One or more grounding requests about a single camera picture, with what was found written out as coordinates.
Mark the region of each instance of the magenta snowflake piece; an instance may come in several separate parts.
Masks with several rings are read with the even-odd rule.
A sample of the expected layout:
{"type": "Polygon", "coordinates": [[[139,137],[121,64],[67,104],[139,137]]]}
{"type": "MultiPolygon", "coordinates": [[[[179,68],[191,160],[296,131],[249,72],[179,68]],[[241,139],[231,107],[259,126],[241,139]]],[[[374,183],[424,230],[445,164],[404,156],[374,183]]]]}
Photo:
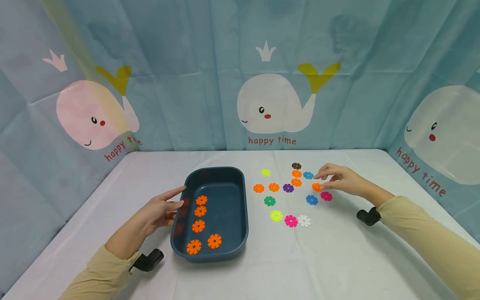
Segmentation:
{"type": "Polygon", "coordinates": [[[321,192],[320,197],[324,199],[325,201],[332,201],[333,196],[329,192],[321,192]]]}
{"type": "Polygon", "coordinates": [[[286,192],[293,192],[293,185],[287,183],[287,184],[284,184],[283,185],[283,190],[286,191],[286,192]]]}
{"type": "Polygon", "coordinates": [[[288,216],[285,217],[285,224],[290,228],[296,227],[298,225],[298,223],[299,223],[299,221],[297,220],[297,218],[295,216],[288,215],[288,216]]]}

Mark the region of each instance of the yellow whale tail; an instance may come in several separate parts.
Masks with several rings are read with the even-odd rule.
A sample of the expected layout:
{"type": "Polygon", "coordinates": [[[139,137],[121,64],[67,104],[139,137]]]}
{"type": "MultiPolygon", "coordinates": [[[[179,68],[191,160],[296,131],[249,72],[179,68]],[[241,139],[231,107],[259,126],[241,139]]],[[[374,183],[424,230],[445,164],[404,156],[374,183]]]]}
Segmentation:
{"type": "Polygon", "coordinates": [[[319,75],[315,67],[309,63],[303,63],[299,65],[298,68],[299,71],[307,77],[310,87],[312,88],[312,94],[316,94],[318,90],[327,83],[327,81],[329,81],[338,70],[340,70],[341,67],[341,63],[334,63],[333,65],[326,67],[322,75],[319,75]]]}
{"type": "Polygon", "coordinates": [[[130,74],[132,73],[132,68],[130,66],[121,66],[117,70],[117,77],[110,74],[104,68],[97,66],[95,68],[103,77],[105,77],[108,82],[110,82],[113,87],[120,93],[120,95],[125,96],[127,91],[128,80],[130,79],[130,74]]]}

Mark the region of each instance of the tray rim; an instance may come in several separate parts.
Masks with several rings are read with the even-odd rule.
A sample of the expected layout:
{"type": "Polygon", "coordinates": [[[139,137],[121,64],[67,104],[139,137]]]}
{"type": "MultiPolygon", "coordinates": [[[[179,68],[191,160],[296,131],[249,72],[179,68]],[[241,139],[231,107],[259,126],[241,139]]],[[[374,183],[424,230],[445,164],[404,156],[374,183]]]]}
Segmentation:
{"type": "MultiPolygon", "coordinates": [[[[237,248],[235,249],[232,249],[228,252],[222,252],[221,254],[214,254],[214,253],[211,253],[211,254],[201,254],[200,256],[199,255],[188,255],[186,253],[182,253],[180,252],[177,247],[175,246],[174,242],[173,242],[173,231],[175,229],[175,226],[177,225],[177,221],[178,221],[178,218],[179,218],[179,215],[177,214],[175,216],[175,221],[173,223],[173,226],[172,226],[172,230],[170,232],[170,245],[172,247],[172,250],[175,252],[176,255],[180,256],[180,257],[183,257],[185,259],[187,259],[188,261],[191,261],[191,260],[200,260],[202,258],[212,258],[212,257],[223,257],[223,256],[229,256],[229,255],[232,255],[234,254],[235,252],[241,250],[244,246],[245,246],[245,243],[247,241],[247,238],[248,238],[248,234],[249,234],[249,228],[248,228],[248,209],[247,209],[247,191],[245,189],[245,176],[243,175],[243,172],[236,168],[236,167],[207,167],[207,168],[200,168],[200,169],[197,169],[195,171],[193,171],[192,173],[190,173],[187,178],[185,179],[185,183],[184,185],[187,185],[187,182],[188,182],[188,179],[193,175],[195,174],[196,172],[200,172],[202,170],[206,170],[206,169],[220,169],[220,168],[230,168],[230,169],[234,169],[236,171],[238,171],[240,174],[241,174],[241,178],[242,178],[242,181],[243,181],[243,195],[244,195],[244,201],[243,201],[243,204],[244,204],[244,208],[245,208],[245,225],[246,225],[246,229],[245,229],[245,236],[243,237],[243,240],[242,242],[238,245],[237,248]]],[[[180,199],[183,199],[183,193],[184,191],[181,193],[180,195],[180,199]]]]}

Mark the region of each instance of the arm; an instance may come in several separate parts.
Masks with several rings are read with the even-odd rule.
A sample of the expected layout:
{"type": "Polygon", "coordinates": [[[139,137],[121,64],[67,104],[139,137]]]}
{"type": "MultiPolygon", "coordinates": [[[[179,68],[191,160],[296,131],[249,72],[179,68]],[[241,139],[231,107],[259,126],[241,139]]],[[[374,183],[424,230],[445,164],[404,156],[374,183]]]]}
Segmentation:
{"type": "Polygon", "coordinates": [[[347,167],[323,166],[315,179],[322,190],[341,190],[363,197],[378,208],[382,220],[415,249],[460,299],[480,299],[480,251],[403,196],[369,182],[347,167]]]}
{"type": "Polygon", "coordinates": [[[161,226],[171,226],[180,202],[166,202],[185,187],[152,198],[101,246],[60,300],[109,300],[127,285],[129,270],[140,256],[146,237],[161,226]]]}

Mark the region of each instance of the black clamp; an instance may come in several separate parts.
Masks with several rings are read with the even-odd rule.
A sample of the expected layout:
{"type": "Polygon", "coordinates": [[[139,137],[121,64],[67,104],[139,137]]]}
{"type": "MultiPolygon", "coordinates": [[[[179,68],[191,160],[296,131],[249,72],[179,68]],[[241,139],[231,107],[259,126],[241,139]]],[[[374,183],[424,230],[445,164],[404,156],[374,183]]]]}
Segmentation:
{"type": "Polygon", "coordinates": [[[163,252],[161,252],[159,249],[153,249],[148,256],[143,255],[143,253],[140,254],[133,264],[133,267],[139,269],[140,271],[150,272],[155,269],[163,257],[163,252]]]}
{"type": "Polygon", "coordinates": [[[381,218],[382,216],[375,206],[372,207],[369,212],[366,212],[363,209],[357,212],[357,219],[365,223],[367,226],[373,226],[373,224],[380,221],[381,218]]]}

